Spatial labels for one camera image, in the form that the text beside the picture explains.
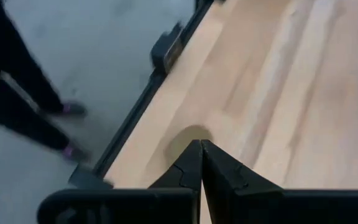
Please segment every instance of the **sneaker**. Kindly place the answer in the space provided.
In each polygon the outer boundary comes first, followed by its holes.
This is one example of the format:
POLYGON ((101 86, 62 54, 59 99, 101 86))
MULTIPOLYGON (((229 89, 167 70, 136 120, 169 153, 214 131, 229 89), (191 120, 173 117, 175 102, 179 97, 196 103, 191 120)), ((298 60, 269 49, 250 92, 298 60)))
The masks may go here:
POLYGON ((81 149, 78 149, 75 146, 72 146, 69 144, 64 150, 63 150, 63 156, 71 161, 75 162, 86 162, 89 159, 89 154, 81 149))
POLYGON ((85 106, 78 102, 63 103, 63 111, 61 115, 64 116, 85 116, 87 114, 85 106))

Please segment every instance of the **black gutter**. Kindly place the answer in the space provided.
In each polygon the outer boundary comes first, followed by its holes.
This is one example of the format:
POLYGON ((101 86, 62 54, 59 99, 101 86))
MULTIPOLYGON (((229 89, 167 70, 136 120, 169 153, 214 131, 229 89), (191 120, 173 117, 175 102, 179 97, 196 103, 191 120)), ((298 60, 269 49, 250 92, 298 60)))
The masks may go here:
MULTIPOLYGON (((196 12, 193 14, 189 23, 187 23, 180 36, 183 46, 187 45, 191 36, 197 29, 198 25, 203 20, 208 9, 211 7, 212 3, 213 0, 196 0, 196 12)), ((123 145, 131 135, 136 124, 138 123, 144 111, 152 101, 157 90, 164 82, 165 77, 166 76, 164 74, 158 74, 155 70, 153 71, 145 90, 143 91, 139 99, 136 101, 136 104, 129 112, 128 116, 118 129, 116 135, 113 137, 112 141, 110 142, 109 146, 107 147, 99 161, 96 163, 93 169, 94 175, 100 178, 103 178, 106 175, 106 172, 109 170, 111 164, 118 156, 123 145)))

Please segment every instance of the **person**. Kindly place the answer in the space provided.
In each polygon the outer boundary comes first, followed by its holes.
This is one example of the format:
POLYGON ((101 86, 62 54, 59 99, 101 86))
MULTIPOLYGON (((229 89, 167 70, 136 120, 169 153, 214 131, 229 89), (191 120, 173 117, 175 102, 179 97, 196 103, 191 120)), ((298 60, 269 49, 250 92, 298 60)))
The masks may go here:
POLYGON ((8 18, 0 2, 0 124, 33 139, 66 158, 83 161, 87 153, 76 147, 69 138, 36 113, 5 81, 4 71, 38 104, 43 114, 85 115, 85 108, 75 102, 62 102, 41 68, 30 56, 22 38, 8 18))

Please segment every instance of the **gray carpet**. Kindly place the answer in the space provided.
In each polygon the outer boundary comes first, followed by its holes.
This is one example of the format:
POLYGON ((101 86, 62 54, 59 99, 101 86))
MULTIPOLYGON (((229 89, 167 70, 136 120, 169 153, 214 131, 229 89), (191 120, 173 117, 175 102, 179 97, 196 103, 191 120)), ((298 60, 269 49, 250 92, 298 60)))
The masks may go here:
MULTIPOLYGON (((53 122, 92 153, 92 167, 146 86, 159 35, 193 13, 193 0, 7 0, 30 51, 84 120, 53 122)), ((76 164, 0 127, 0 223, 35 223, 41 200, 69 188, 76 164)))

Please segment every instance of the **black plastic edge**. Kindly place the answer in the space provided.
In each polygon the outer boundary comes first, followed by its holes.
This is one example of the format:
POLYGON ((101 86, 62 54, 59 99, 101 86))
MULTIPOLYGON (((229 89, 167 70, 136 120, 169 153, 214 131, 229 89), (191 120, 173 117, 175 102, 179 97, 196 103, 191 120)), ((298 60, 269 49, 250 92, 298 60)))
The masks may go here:
POLYGON ((193 140, 169 169, 149 189, 190 188, 201 191, 203 148, 200 140, 193 140))
POLYGON ((79 189, 87 190, 111 190, 113 185, 96 177, 91 170, 77 166, 68 182, 79 189))
MULTIPOLYGON (((197 29, 198 25, 203 20, 209 7, 212 5, 212 2, 213 0, 207 0, 203 1, 203 5, 198 5, 196 12, 193 14, 189 23, 187 23, 181 34, 181 40, 184 46, 186 46, 191 36, 197 29)), ((146 86, 145 90, 137 100, 136 104, 129 112, 127 118, 124 120, 123 124, 118 129, 109 146, 107 147, 99 161, 96 163, 94 169, 92 170, 94 175, 100 178, 103 178, 106 175, 106 172, 109 170, 111 164, 118 156, 119 152, 121 151, 121 148, 127 141, 128 137, 131 135, 137 122, 142 117, 144 111, 152 101, 152 98, 156 94, 157 90, 160 88, 164 79, 165 75, 160 75, 156 71, 153 71, 150 76, 149 84, 146 86)))

